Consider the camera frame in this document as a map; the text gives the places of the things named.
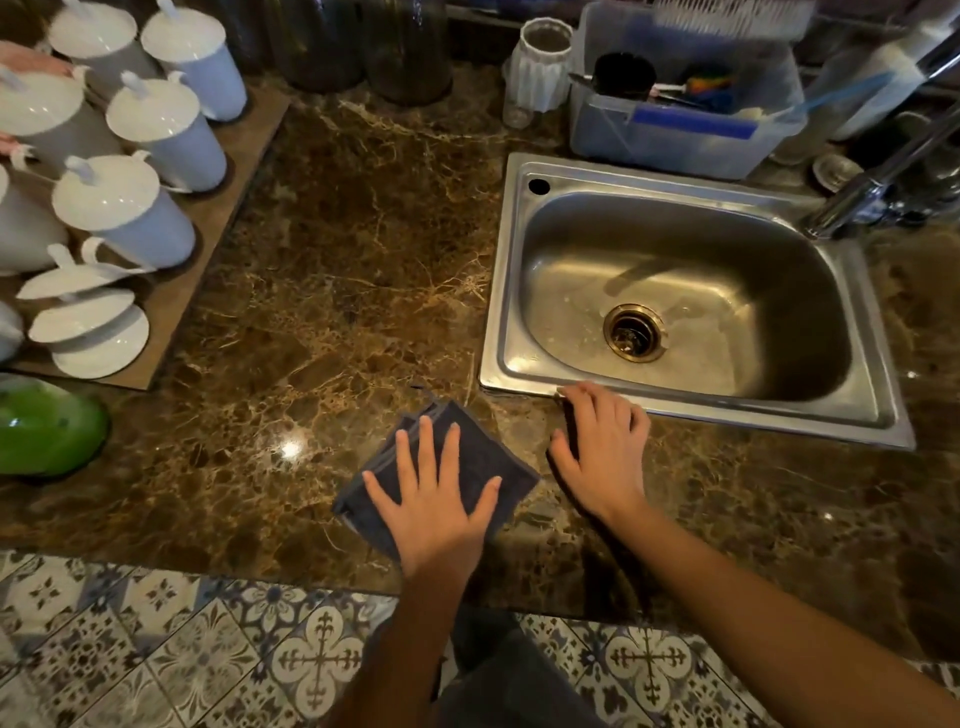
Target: marble countertop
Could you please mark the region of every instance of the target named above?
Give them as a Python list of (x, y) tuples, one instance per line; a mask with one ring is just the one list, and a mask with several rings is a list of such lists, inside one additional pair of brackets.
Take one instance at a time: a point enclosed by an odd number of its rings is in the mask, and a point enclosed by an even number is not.
[[(688, 626), (554, 482), (556, 403), (478, 391), (507, 155), (564, 153), (560, 114), (501, 126), (498, 73), (458, 65), (427, 109), (363, 88), (297, 98), (155, 390), (68, 385), (107, 404), (110, 440), (61, 482), (0, 481), (0, 547), (395, 593), (397, 570), (330, 503), (423, 384), (543, 475), (472, 601)], [(960, 235), (882, 232), (870, 256), (918, 450), (655, 418), (647, 490), (901, 655), (957, 660)]]

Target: jar lid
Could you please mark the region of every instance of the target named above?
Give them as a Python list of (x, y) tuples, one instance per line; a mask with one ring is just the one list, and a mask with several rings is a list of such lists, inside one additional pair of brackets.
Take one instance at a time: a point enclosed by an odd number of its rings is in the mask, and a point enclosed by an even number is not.
[(158, 61), (186, 63), (212, 56), (227, 40), (227, 31), (216, 18), (190, 8), (177, 8), (173, 0), (157, 0), (160, 12), (143, 28), (140, 43)]
[(120, 74), (124, 87), (107, 108), (107, 125), (121, 139), (136, 143), (158, 141), (185, 131), (200, 115), (200, 99), (180, 82), (141, 79), (132, 71)]
[(58, 53), (71, 59), (105, 56), (130, 45), (136, 21), (126, 11), (102, 3), (64, 0), (64, 7), (47, 33)]
[(57, 217), (72, 228), (97, 232), (138, 218), (160, 193), (160, 178), (142, 156), (68, 157), (54, 187)]
[(68, 76), (13, 73), (0, 65), (0, 132), (48, 132), (77, 113), (83, 102), (83, 85)]

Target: right hand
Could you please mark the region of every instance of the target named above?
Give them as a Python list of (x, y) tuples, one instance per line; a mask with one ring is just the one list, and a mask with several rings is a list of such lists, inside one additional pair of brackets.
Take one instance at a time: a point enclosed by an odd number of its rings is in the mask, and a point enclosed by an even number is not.
[(643, 494), (643, 448), (650, 418), (643, 408), (591, 381), (563, 387), (573, 405), (579, 462), (560, 430), (550, 440), (561, 477), (573, 495), (608, 528), (646, 505)]

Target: sink basin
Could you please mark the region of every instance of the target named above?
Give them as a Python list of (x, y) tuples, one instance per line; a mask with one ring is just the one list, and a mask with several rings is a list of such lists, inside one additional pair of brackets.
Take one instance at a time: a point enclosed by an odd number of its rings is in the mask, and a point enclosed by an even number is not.
[(856, 242), (819, 198), (511, 155), (480, 383), (914, 447)]

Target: sink faucet hole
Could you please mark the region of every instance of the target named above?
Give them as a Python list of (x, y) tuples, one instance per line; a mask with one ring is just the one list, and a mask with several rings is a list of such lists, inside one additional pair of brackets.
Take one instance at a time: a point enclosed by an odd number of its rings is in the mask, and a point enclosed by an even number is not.
[(535, 195), (545, 195), (550, 191), (550, 182), (547, 180), (541, 180), (539, 177), (537, 177), (536, 179), (530, 180), (527, 183), (527, 188)]
[(663, 321), (639, 303), (624, 303), (608, 313), (603, 333), (617, 356), (637, 364), (659, 359), (666, 351)]

